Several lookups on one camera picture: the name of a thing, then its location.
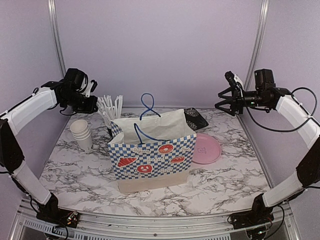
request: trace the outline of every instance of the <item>paper cup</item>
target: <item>paper cup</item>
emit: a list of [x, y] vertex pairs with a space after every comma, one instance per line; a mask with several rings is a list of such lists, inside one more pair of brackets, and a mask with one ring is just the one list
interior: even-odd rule
[[90, 129], [88, 129], [88, 130], [87, 130], [86, 132], [84, 132], [84, 133], [81, 133], [81, 134], [78, 134], [78, 135], [76, 135], [76, 134], [72, 134], [72, 135], [73, 135], [74, 138], [83, 138], [84, 136], [87, 136], [88, 134], [91, 134]]
[[73, 132], [71, 132], [71, 133], [72, 133], [73, 136], [78, 137], [78, 136], [86, 135], [89, 131], [90, 131], [90, 128], [87, 127], [87, 128], [86, 128], [84, 131], [82, 131], [81, 133], [73, 133]]
[[80, 135], [87, 132], [89, 129], [88, 122], [86, 120], [80, 119], [74, 121], [70, 126], [70, 131], [73, 135]]
[[91, 134], [87, 138], [81, 140], [76, 139], [76, 142], [85, 153], [91, 153], [93, 151], [94, 145], [92, 143]]
[[87, 137], [89, 137], [91, 135], [91, 131], [89, 131], [88, 133], [86, 133], [85, 135], [83, 136], [73, 136], [75, 140], [84, 140], [86, 139]]

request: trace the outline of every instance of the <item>blue checkered paper bag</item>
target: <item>blue checkered paper bag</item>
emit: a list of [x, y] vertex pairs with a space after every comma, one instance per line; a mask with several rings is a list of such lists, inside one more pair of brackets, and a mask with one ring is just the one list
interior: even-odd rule
[[115, 119], [111, 131], [108, 149], [121, 192], [187, 181], [197, 134], [188, 126], [183, 109]]

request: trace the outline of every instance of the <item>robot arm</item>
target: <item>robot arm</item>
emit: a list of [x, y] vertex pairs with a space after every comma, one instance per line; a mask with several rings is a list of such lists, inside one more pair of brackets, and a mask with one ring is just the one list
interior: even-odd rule
[[[233, 75], [232, 72], [227, 72], [225, 77], [230, 87], [219, 93], [219, 97], [225, 100], [217, 103], [215, 107], [233, 116], [242, 114], [244, 107], [252, 109], [265, 107], [264, 111], [267, 113], [270, 110], [276, 110], [294, 128], [301, 126], [306, 120], [312, 118], [297, 130], [309, 151], [291, 176], [254, 199], [251, 210], [230, 215], [230, 223], [235, 229], [268, 222], [268, 218], [273, 218], [273, 207], [278, 206], [283, 201], [292, 200], [300, 195], [305, 188], [320, 180], [319, 123], [294, 101], [287, 89], [276, 87], [271, 70], [261, 69], [254, 73], [256, 91], [243, 91], [242, 84], [237, 80], [238, 76]], [[231, 96], [224, 95], [228, 92], [231, 92]], [[229, 109], [221, 107], [226, 104], [229, 105]]]
[[64, 109], [71, 106], [76, 113], [96, 112], [97, 97], [90, 96], [96, 86], [97, 82], [89, 82], [84, 72], [69, 68], [64, 79], [59, 82], [49, 81], [40, 89], [36, 88], [37, 91], [31, 96], [0, 115], [0, 165], [7, 169], [17, 186], [36, 201], [39, 219], [52, 223], [59, 221], [66, 225], [68, 221], [63, 216], [67, 216], [69, 211], [58, 208], [57, 197], [30, 170], [15, 136], [39, 114], [58, 104]]

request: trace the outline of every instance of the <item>donut print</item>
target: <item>donut print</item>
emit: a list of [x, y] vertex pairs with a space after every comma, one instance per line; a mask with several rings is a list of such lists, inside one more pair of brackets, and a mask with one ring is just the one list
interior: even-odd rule
[[172, 144], [165, 144], [158, 148], [158, 152], [161, 154], [168, 154], [174, 150], [174, 146]]

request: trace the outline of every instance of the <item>blue rope handle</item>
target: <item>blue rope handle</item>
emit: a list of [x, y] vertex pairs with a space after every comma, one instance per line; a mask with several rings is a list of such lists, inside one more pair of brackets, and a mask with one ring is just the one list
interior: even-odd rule
[[140, 140], [140, 144], [143, 144], [143, 142], [142, 142], [142, 139], [141, 139], [138, 131], [139, 131], [142, 135], [144, 135], [145, 137], [147, 137], [148, 139], [151, 139], [151, 140], [154, 140], [154, 141], [167, 141], [167, 140], [162, 140], [162, 139], [155, 139], [155, 138], [153, 138], [153, 137], [145, 134], [143, 131], [141, 131], [141, 129], [138, 127], [138, 125], [137, 125], [136, 123], [134, 123], [133, 126], [134, 126], [135, 133], [136, 133], [136, 135], [138, 136], [138, 138], [139, 138], [139, 140]]
[[[147, 106], [147, 104], [145, 104], [145, 102], [144, 102], [144, 100], [143, 100], [144, 95], [149, 95], [149, 96], [152, 97], [152, 106], [151, 106], [151, 107], [149, 107], [149, 106]], [[157, 115], [161, 118], [160, 114], [153, 110], [153, 108], [154, 108], [154, 106], [155, 106], [155, 98], [154, 98], [154, 96], [152, 96], [152, 94], [147, 93], [147, 92], [144, 93], [144, 94], [142, 94], [142, 96], [141, 96], [141, 103], [147, 108], [147, 110], [145, 110], [145, 111], [140, 115], [140, 121], [142, 120], [143, 115], [145, 115], [147, 112], [150, 112], [150, 111], [151, 111], [151, 112], [154, 112], [155, 114], [157, 114]]]

